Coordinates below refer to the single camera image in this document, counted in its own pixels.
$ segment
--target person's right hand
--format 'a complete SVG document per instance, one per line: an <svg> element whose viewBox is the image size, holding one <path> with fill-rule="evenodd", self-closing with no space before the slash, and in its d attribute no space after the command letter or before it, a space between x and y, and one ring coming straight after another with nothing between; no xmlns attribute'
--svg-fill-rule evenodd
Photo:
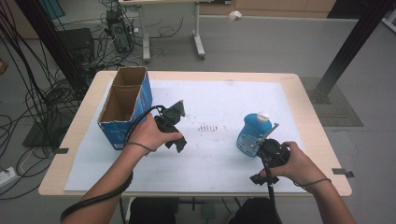
<svg viewBox="0 0 396 224"><path fill-rule="evenodd" d="M285 176L299 185L326 178L326 175L300 150L295 142L285 142L282 145L290 148L290 158L285 165L271 168L272 176ZM260 172L260 176L265 177L264 170Z"/></svg>

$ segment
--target bottle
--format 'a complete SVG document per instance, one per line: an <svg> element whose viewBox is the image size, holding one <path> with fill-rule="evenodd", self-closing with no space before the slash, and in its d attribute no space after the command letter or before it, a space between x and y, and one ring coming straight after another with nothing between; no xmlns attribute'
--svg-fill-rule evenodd
<svg viewBox="0 0 396 224"><path fill-rule="evenodd" d="M253 147L261 135L267 133L272 128L269 115L264 112L258 114L248 114L244 118L245 126L241 130L236 140L236 145L245 154L255 157L259 147Z"/></svg>

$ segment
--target open box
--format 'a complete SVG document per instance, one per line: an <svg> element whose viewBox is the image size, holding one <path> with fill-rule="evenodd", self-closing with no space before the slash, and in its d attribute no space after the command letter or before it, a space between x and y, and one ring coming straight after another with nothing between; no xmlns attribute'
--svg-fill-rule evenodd
<svg viewBox="0 0 396 224"><path fill-rule="evenodd" d="M111 146L122 150L132 122L152 104L146 67L122 67L114 77L98 124Z"/></svg>

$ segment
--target black pants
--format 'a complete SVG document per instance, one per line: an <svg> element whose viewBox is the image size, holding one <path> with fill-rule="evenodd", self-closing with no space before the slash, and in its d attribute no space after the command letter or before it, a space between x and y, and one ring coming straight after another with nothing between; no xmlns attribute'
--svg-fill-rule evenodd
<svg viewBox="0 0 396 224"><path fill-rule="evenodd" d="M177 199L136 198L131 203L129 224L175 224ZM248 199L228 224L276 224L270 201Z"/></svg>

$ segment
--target power strip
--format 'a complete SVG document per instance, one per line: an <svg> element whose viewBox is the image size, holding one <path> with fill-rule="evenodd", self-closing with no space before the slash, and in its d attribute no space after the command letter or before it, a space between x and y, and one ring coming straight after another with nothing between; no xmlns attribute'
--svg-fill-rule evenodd
<svg viewBox="0 0 396 224"><path fill-rule="evenodd" d="M18 176L15 174L14 168L9 167L7 170L8 173L5 171L0 173L0 188L18 178Z"/></svg>

